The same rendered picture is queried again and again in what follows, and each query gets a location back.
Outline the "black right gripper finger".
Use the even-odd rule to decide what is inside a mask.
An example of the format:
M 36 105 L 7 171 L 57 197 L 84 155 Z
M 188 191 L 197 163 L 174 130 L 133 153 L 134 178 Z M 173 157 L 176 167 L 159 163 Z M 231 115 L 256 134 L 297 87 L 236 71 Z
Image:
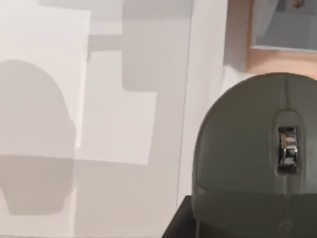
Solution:
M 196 238 L 196 219 L 192 210 L 192 196 L 184 197 L 161 238 Z

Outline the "grey computer mouse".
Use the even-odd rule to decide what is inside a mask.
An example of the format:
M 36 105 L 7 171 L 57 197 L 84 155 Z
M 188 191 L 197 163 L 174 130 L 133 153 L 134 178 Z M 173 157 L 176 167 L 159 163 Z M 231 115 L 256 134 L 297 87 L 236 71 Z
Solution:
M 195 238 L 317 238 L 317 80 L 250 77 L 207 112 L 194 150 Z

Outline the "shallow salmon-coloured box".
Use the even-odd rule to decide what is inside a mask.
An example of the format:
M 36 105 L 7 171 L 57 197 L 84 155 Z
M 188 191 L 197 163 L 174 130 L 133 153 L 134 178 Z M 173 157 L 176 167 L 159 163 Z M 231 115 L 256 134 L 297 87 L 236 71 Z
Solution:
M 317 80 L 317 0 L 250 0 L 246 66 Z

